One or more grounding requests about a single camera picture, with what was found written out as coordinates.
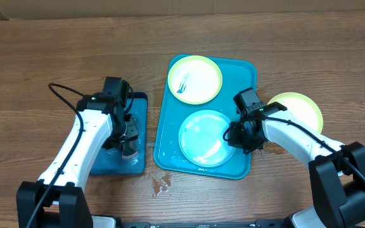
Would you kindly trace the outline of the dark grey sponge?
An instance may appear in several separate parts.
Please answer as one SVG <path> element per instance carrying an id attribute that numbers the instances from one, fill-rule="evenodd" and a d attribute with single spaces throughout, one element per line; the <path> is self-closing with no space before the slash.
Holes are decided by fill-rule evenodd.
<path id="1" fill-rule="evenodd" d="M 136 143 L 134 141 L 128 141 L 122 144 L 123 159 L 132 159 L 138 154 L 138 149 L 136 148 Z"/>

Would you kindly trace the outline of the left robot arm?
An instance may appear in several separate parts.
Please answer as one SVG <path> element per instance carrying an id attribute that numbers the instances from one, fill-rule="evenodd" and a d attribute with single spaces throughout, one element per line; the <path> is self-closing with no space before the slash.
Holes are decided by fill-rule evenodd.
<path id="1" fill-rule="evenodd" d="M 90 108 L 76 108 L 72 130 L 56 158 L 35 182 L 22 182 L 16 193 L 20 227 L 118 227 L 115 217 L 93 215 L 84 190 L 90 174 L 138 174 L 145 150 L 145 129 L 129 95 L 123 102 L 100 95 L 84 96 Z"/>

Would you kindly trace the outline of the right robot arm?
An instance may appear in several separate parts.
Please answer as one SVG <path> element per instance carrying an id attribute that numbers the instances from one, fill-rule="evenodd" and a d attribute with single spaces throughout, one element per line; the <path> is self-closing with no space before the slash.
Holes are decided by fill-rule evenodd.
<path id="1" fill-rule="evenodd" d="M 245 154 L 275 143 L 309 169 L 313 205 L 283 227 L 355 227 L 365 221 L 365 146 L 343 144 L 313 131 L 278 102 L 241 111 L 223 139 Z"/>

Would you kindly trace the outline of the light blue rimmed plate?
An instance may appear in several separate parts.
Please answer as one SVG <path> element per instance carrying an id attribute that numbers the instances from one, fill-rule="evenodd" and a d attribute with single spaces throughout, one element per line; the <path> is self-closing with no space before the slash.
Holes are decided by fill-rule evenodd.
<path id="1" fill-rule="evenodd" d="M 235 149 L 223 140 L 230 119 L 214 110 L 192 113 L 179 129 L 179 146 L 184 156 L 201 167 L 218 167 L 230 160 Z"/>

